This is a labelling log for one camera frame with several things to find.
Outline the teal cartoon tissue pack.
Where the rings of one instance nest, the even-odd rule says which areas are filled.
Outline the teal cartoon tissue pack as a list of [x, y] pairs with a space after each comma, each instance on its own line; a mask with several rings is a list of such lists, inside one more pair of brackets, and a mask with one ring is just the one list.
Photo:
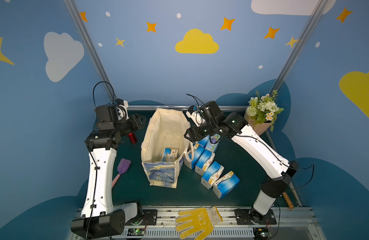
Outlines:
[[205, 145], [205, 149], [210, 151], [210, 152], [213, 152], [215, 153], [217, 147], [218, 147], [218, 144], [220, 142], [220, 139], [221, 139], [221, 136], [218, 135], [218, 134], [215, 134], [215, 135], [210, 135], [208, 137], [206, 137], [206, 145]]

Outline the cream canvas tote bag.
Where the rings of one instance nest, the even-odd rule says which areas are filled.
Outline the cream canvas tote bag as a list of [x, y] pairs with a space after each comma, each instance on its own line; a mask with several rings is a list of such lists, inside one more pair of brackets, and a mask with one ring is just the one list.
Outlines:
[[142, 166], [151, 186], [177, 187], [191, 142], [184, 137], [190, 123], [181, 111], [157, 109], [141, 145]]

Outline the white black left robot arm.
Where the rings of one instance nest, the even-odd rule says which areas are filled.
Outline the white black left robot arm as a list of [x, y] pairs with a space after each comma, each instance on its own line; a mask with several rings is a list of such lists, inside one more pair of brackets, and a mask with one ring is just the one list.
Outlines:
[[134, 114], [116, 122], [97, 123], [97, 130], [85, 140], [90, 158], [86, 200], [81, 216], [71, 222], [71, 231], [85, 240], [123, 233], [126, 223], [143, 219], [139, 201], [113, 205], [113, 169], [118, 145], [123, 136], [144, 127], [146, 117]]

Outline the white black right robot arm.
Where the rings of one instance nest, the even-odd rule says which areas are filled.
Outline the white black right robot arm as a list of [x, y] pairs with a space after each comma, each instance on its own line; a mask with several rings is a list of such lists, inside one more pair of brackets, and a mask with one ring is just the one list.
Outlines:
[[195, 126], [186, 130], [186, 139], [194, 143], [206, 136], [224, 136], [243, 148], [264, 169], [267, 176], [250, 210], [253, 218], [264, 217], [300, 170], [299, 164], [288, 161], [274, 151], [238, 113], [226, 116], [223, 112], [214, 115], [208, 111], [188, 110], [186, 116], [195, 123]]

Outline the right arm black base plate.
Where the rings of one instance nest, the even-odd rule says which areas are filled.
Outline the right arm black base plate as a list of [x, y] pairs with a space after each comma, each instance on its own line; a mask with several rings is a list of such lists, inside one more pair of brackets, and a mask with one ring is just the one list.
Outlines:
[[236, 222], [238, 225], [276, 225], [276, 217], [270, 209], [265, 215], [261, 215], [254, 209], [235, 209]]

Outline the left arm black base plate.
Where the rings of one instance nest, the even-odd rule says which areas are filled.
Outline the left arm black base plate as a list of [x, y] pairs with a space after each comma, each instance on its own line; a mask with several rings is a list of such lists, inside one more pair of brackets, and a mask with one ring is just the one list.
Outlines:
[[136, 220], [130, 220], [126, 223], [126, 226], [155, 226], [158, 219], [158, 210], [156, 209], [143, 209], [143, 216]]

